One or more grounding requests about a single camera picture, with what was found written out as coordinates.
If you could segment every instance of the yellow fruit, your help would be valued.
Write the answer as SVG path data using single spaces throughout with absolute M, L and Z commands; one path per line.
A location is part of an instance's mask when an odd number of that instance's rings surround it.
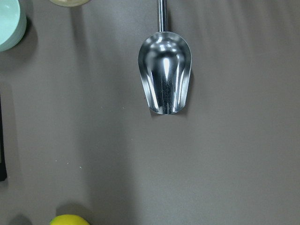
M 80 216 L 61 215 L 51 220 L 50 225 L 90 225 L 90 224 Z

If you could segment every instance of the stacked bowl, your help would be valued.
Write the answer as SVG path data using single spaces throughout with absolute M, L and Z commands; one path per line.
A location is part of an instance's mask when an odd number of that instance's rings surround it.
M 0 0 L 0 52 L 22 39 L 26 24 L 26 14 L 18 0 Z

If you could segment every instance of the metal scoop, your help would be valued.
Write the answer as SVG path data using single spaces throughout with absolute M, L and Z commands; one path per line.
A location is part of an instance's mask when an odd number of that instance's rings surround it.
M 192 56 L 186 41 L 167 31 L 166 0 L 157 0 L 158 32 L 139 52 L 142 84 L 151 110 L 173 114 L 186 104 Z

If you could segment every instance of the metal handle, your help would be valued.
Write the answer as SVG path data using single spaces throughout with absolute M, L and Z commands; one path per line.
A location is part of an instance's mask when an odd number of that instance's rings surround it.
M 157 0 L 157 24 L 159 32 L 167 31 L 167 0 Z

